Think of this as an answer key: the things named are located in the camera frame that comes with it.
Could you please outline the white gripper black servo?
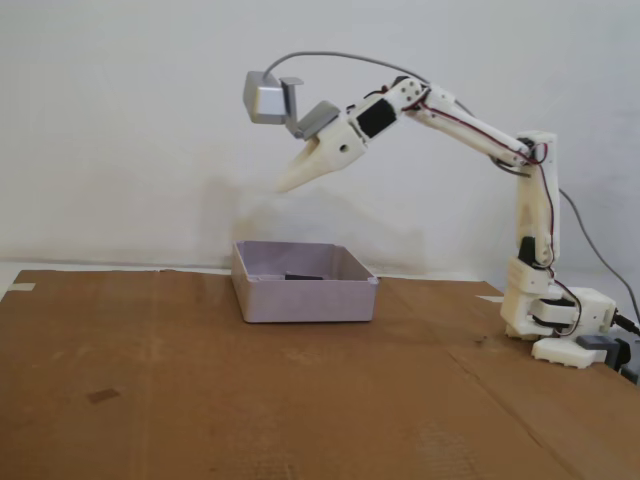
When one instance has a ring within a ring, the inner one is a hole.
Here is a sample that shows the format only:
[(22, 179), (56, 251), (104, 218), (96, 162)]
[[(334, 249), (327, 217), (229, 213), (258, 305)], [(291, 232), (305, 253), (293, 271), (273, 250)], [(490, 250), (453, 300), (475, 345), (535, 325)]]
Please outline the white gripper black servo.
[(289, 192), (323, 173), (346, 168), (363, 156), (371, 141), (397, 120), (396, 109), (383, 98), (340, 114), (316, 135), (317, 140), (305, 143), (277, 182), (277, 191)]

